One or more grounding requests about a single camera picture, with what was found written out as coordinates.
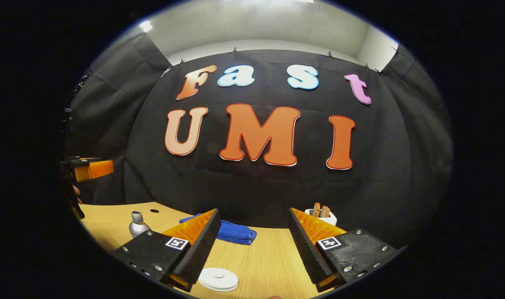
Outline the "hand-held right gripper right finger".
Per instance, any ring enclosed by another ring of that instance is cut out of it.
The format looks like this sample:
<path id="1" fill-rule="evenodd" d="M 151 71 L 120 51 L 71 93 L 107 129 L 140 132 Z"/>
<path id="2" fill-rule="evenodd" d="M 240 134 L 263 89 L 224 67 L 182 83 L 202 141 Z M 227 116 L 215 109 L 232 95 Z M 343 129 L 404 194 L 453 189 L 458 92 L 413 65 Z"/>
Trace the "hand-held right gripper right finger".
<path id="1" fill-rule="evenodd" d="M 402 252 L 364 229 L 345 231 L 296 208 L 288 212 L 293 241 L 319 293 L 359 281 Z"/>

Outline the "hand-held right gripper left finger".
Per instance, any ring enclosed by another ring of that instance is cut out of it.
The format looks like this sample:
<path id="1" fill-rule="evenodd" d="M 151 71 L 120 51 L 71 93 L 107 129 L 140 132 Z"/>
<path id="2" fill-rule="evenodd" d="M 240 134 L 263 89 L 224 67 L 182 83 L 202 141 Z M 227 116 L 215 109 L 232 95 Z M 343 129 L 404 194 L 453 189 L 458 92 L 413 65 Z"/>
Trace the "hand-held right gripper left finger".
<path id="1" fill-rule="evenodd" d="M 217 208 L 163 233 L 148 230 L 112 251 L 125 266 L 161 284 L 190 292 L 221 227 Z"/>

